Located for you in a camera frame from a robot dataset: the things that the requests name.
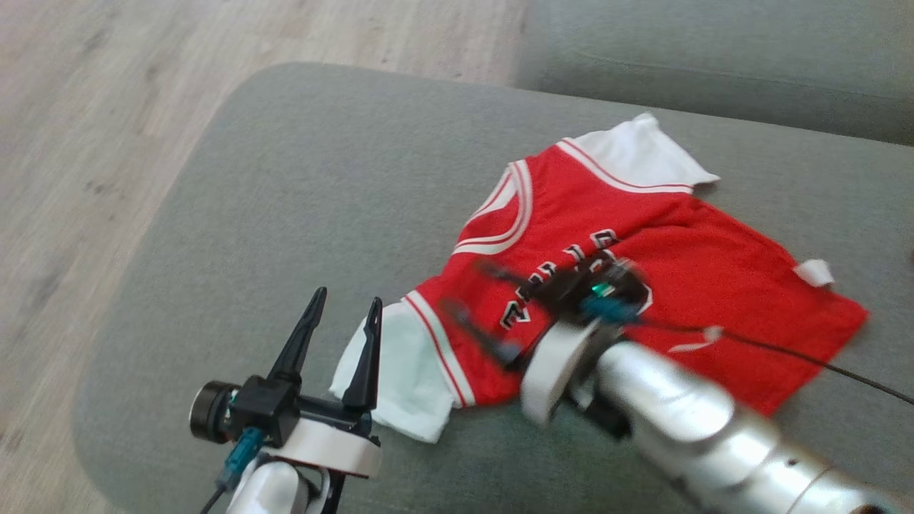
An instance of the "teal connector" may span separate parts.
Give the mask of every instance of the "teal connector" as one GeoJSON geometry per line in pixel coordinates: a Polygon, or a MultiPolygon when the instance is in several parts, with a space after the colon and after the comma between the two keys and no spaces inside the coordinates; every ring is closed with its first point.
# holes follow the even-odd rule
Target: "teal connector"
{"type": "Polygon", "coordinates": [[[238,444],[228,454],[222,473],[219,473],[219,478],[216,479],[217,487],[224,487],[226,491],[234,491],[241,481],[244,469],[254,460],[262,447],[263,431],[254,427],[244,429],[238,444]]]}
{"type": "Polygon", "coordinates": [[[638,307],[620,302],[614,298],[588,296],[580,304],[584,313],[598,317],[608,325],[629,325],[638,323],[638,307]]]}

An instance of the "red fabric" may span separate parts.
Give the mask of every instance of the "red fabric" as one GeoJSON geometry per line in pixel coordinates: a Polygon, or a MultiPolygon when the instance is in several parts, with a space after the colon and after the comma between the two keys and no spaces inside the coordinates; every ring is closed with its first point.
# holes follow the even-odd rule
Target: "red fabric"
{"type": "MultiPolygon", "coordinates": [[[[544,262],[573,266],[574,251],[564,251],[571,245],[578,245],[586,255],[608,246],[617,258],[632,260],[651,288],[644,318],[677,325],[720,325],[743,337],[821,360],[831,359],[866,318],[866,311],[855,302],[800,279],[792,270],[796,262],[777,243],[687,193],[651,192],[650,187],[623,191],[556,146],[529,157],[526,165],[532,183],[529,223],[509,248],[484,256],[517,274],[542,275],[537,268],[544,262]],[[606,230],[612,230],[616,242],[591,237],[606,230]]],[[[509,232],[523,208],[524,198],[519,195],[502,209],[471,219],[460,241],[509,232]]],[[[441,274],[420,284],[417,292],[435,310],[446,343],[460,363],[460,369],[450,369],[447,363],[444,368],[465,375],[476,403],[492,404],[515,397],[519,377],[495,366],[472,337],[441,313],[440,300],[460,300],[470,308],[476,325],[525,347],[548,328],[550,319],[536,305],[520,301],[513,285],[476,272],[473,265],[480,258],[475,253],[455,253],[441,274]],[[522,317],[528,319],[515,319],[505,329],[500,322],[512,301],[526,308],[522,317]]],[[[630,335],[662,353],[701,342],[700,335],[648,327],[631,328],[630,335]]],[[[670,357],[766,414],[819,371],[796,358],[726,337],[707,348],[670,357]]]]}

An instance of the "gray upholstery fabric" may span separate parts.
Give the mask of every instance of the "gray upholstery fabric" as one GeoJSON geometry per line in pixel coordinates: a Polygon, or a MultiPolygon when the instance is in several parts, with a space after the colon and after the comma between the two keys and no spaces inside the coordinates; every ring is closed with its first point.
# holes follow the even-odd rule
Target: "gray upholstery fabric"
{"type": "Polygon", "coordinates": [[[914,144],[914,0],[533,0],[520,87],[914,144]]]}
{"type": "MultiPolygon", "coordinates": [[[[506,162],[641,108],[367,70],[285,65],[221,109],[136,253],[96,341],[73,430],[99,489],[136,512],[190,512],[226,446],[187,411],[208,380],[268,370],[315,287],[330,294],[304,389],[326,390],[378,294],[438,272],[506,162]]],[[[723,177],[707,198],[828,259],[871,309],[838,363],[914,392],[914,148],[655,110],[723,177]]],[[[914,490],[914,409],[824,374],[779,413],[859,476],[914,490]]],[[[456,412],[437,445],[383,427],[378,479],[350,480],[343,512],[689,511],[627,444],[572,412],[549,431],[514,405],[456,412]]]]}

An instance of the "basketball jersey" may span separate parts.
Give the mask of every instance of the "basketball jersey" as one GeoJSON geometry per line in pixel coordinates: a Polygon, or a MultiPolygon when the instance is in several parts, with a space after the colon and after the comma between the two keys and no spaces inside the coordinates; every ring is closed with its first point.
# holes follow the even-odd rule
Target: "basketball jersey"
{"type": "MultiPolygon", "coordinates": [[[[564,139],[510,164],[463,227],[441,274],[386,308],[376,417],[421,440],[437,440],[451,405],[494,404],[517,395],[520,376],[501,370],[444,314],[441,301],[462,304],[482,330],[524,348],[536,343],[552,318],[515,284],[480,273],[480,259],[532,282],[596,253],[625,259],[647,286],[644,319],[722,326],[820,360],[833,357],[866,312],[810,286],[793,272],[796,261],[781,246],[692,197],[694,186],[716,180],[650,114],[564,139]]],[[[700,343],[702,336],[629,327],[628,337],[667,353],[700,343]]],[[[341,359],[331,388],[337,395],[363,341],[356,334],[341,359]]],[[[765,414],[818,372],[802,360],[726,337],[694,346],[669,356],[765,414]]]]}

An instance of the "black cable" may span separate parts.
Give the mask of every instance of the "black cable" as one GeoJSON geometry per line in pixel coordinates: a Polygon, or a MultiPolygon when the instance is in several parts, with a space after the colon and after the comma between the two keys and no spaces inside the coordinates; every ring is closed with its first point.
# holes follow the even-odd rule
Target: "black cable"
{"type": "Polygon", "coordinates": [[[213,496],[209,499],[206,505],[203,506],[203,510],[200,510],[200,514],[208,514],[208,512],[216,505],[216,502],[219,501],[219,497],[222,496],[222,493],[226,492],[226,487],[224,485],[219,485],[216,487],[216,492],[213,493],[213,496]]]}
{"type": "MultiPolygon", "coordinates": [[[[644,325],[646,327],[660,328],[662,330],[669,330],[671,332],[685,332],[688,334],[704,333],[705,330],[707,329],[707,327],[681,327],[678,325],[667,325],[665,323],[656,323],[654,321],[644,321],[642,323],[642,325],[644,325]]],[[[888,386],[882,385],[875,380],[868,379],[867,377],[861,377],[860,375],[857,375],[853,371],[848,371],[847,369],[839,368],[839,367],[829,364],[823,360],[819,360],[814,357],[810,357],[810,356],[808,356],[804,353],[801,353],[799,351],[796,351],[794,349],[779,347],[779,346],[771,345],[768,343],[762,343],[762,342],[759,342],[759,341],[756,341],[753,339],[749,339],[748,337],[743,337],[738,334],[733,334],[731,332],[728,332],[727,330],[721,330],[720,335],[722,337],[729,337],[735,341],[738,341],[740,343],[750,345],[750,346],[753,346],[756,348],[764,348],[764,349],[767,349],[770,351],[775,351],[778,353],[789,355],[791,357],[795,357],[800,360],[805,360],[806,362],[809,362],[809,363],[819,366],[821,368],[828,369],[830,371],[834,371],[835,373],[838,373],[839,375],[846,376],[848,379],[856,380],[862,384],[868,385],[871,388],[882,391],[885,394],[890,394],[903,402],[914,405],[914,398],[911,398],[907,394],[895,391],[894,389],[892,389],[888,386]]]]}

